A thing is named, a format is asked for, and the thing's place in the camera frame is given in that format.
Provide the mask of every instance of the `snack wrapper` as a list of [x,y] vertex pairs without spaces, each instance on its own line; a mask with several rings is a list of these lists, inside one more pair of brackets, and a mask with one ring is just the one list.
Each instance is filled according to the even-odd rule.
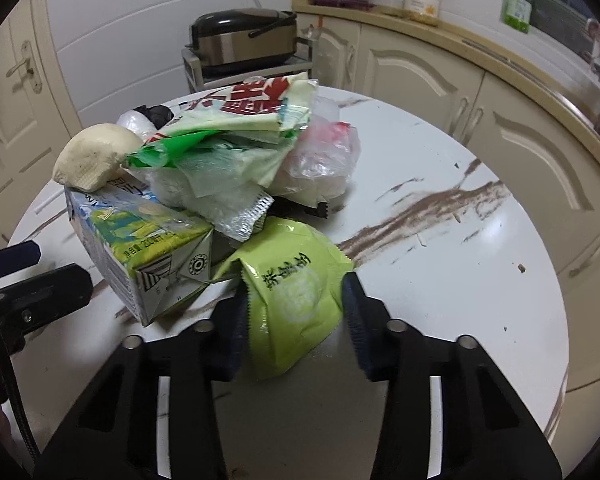
[[308,120],[316,91],[306,72],[219,88],[189,102],[149,142],[200,130],[273,132],[275,138]]
[[147,326],[209,280],[212,225],[120,176],[94,193],[64,189],[69,220],[113,291]]
[[289,370],[342,319],[341,282],[353,263],[314,228],[273,216],[218,269],[242,264],[249,340],[259,378]]

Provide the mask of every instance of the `black cable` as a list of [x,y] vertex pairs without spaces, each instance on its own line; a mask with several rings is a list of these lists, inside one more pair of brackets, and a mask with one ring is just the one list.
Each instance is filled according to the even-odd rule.
[[0,334],[0,373],[2,374],[2,380],[4,381],[4,389],[7,391],[7,396],[11,401],[11,409],[13,411],[13,416],[16,419],[18,429],[20,430],[20,434],[22,435],[24,444],[27,446],[27,450],[29,451],[33,462],[36,463],[40,456],[40,450],[38,449],[38,444],[36,444],[36,439],[33,437],[33,433],[31,433],[31,428],[29,427],[27,414],[24,411],[20,390],[18,389],[18,382],[16,381],[16,374],[13,371],[11,358],[9,357],[7,347],[4,345],[2,334]]

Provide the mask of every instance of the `green bottle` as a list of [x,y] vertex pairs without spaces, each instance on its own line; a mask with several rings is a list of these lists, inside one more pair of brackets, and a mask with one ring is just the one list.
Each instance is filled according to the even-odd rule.
[[528,34],[533,0],[507,0],[504,22],[520,32]]

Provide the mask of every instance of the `green snack bag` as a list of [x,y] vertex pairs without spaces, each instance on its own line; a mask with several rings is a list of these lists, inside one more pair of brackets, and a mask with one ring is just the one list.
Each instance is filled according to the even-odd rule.
[[273,216],[222,264],[216,278],[238,261],[249,289],[257,377],[283,374],[337,327],[342,277],[353,263],[316,229]]

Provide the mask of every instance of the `white plastic bag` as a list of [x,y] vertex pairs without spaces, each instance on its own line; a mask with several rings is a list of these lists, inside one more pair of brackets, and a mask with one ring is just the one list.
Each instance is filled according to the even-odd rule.
[[116,124],[131,130],[142,139],[142,142],[147,142],[158,131],[149,119],[135,110],[130,110],[120,115]]
[[176,168],[144,168],[130,172],[149,184],[164,205],[196,212],[211,222],[218,232],[239,242],[247,241],[258,231],[258,221],[273,203],[272,197],[253,182],[196,197],[189,179]]
[[345,192],[359,156],[360,140],[353,126],[314,114],[268,191],[315,208]]
[[266,144],[218,134],[200,142],[174,164],[189,179],[198,198],[248,182],[267,187],[295,142],[290,137]]

